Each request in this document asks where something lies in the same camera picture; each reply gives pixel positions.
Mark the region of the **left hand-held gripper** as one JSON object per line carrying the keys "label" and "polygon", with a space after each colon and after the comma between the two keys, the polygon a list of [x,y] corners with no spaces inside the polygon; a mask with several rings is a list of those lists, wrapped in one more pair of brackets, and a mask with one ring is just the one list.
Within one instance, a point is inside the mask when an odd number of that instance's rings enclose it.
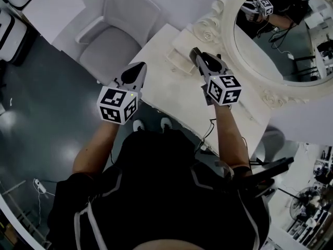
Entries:
{"label": "left hand-held gripper", "polygon": [[120,125],[127,123],[138,110],[146,73],[146,63],[135,62],[118,71],[111,82],[102,87],[96,103],[102,120]]}

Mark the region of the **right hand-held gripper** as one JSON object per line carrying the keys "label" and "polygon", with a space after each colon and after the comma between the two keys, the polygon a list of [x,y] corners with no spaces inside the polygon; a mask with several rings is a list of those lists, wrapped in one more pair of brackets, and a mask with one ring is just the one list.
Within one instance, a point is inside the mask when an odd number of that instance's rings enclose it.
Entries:
{"label": "right hand-held gripper", "polygon": [[242,87],[229,71],[227,64],[218,56],[201,52],[194,47],[189,58],[199,69],[207,88],[206,93],[219,106],[229,106],[238,102]]}

